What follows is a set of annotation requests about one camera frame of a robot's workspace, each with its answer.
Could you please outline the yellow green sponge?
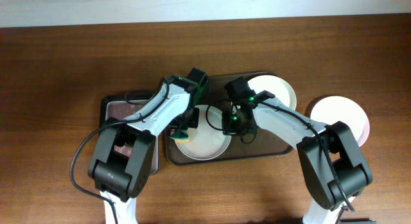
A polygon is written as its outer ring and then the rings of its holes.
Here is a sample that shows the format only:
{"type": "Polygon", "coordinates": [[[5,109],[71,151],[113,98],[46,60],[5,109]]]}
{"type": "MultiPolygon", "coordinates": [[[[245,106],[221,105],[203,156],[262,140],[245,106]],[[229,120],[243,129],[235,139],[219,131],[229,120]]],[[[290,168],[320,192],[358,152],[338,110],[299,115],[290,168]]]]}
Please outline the yellow green sponge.
{"type": "Polygon", "coordinates": [[[187,143],[190,140],[188,132],[182,129],[172,130],[170,133],[170,138],[180,144],[187,143]]]}

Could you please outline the pinkish white plate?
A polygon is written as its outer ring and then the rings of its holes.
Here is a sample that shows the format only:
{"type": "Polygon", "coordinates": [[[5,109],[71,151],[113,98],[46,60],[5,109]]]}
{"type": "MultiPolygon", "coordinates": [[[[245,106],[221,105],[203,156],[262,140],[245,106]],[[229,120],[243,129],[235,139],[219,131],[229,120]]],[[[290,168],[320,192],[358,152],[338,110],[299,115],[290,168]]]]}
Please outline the pinkish white plate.
{"type": "Polygon", "coordinates": [[[327,96],[316,102],[310,118],[332,125],[341,121],[349,126],[359,147],[363,146],[370,134],[367,114],[355,101],[342,96],[327,96]]]}

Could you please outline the pale green plate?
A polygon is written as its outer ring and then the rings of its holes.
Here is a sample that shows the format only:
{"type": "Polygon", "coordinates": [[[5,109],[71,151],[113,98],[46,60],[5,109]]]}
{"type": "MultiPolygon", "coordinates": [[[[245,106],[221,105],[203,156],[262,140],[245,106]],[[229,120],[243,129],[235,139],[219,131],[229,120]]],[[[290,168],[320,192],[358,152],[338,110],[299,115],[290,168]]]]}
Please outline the pale green plate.
{"type": "Polygon", "coordinates": [[[222,129],[222,111],[207,105],[197,105],[199,119],[197,128],[188,128],[186,139],[174,139],[177,148],[187,157],[194,160],[211,160],[221,155],[230,144],[231,136],[209,126],[208,121],[216,128],[222,129]]]}

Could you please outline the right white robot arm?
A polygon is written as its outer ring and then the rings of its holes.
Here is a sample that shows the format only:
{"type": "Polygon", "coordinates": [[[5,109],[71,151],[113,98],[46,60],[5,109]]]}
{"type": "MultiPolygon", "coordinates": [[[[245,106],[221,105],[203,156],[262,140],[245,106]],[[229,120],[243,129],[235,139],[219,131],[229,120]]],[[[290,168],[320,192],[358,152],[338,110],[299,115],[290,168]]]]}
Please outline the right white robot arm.
{"type": "Polygon", "coordinates": [[[372,183],[372,173],[347,124],[314,121],[263,91],[229,92],[223,132],[245,135],[258,128],[297,150],[306,187],[313,198],[303,223],[340,223],[352,201],[372,183]]]}

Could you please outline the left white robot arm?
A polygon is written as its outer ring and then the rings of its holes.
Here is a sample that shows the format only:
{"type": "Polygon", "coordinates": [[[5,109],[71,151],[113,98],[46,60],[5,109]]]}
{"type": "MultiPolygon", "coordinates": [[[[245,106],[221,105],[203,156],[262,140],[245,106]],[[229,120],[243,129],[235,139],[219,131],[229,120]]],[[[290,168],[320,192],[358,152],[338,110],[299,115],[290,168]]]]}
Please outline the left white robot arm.
{"type": "Polygon", "coordinates": [[[204,73],[171,76],[136,113],[108,118],[98,136],[88,169],[105,205],[106,223],[136,223],[136,198],[152,168],[155,143],[170,124],[185,126],[207,85],[204,73]]]}

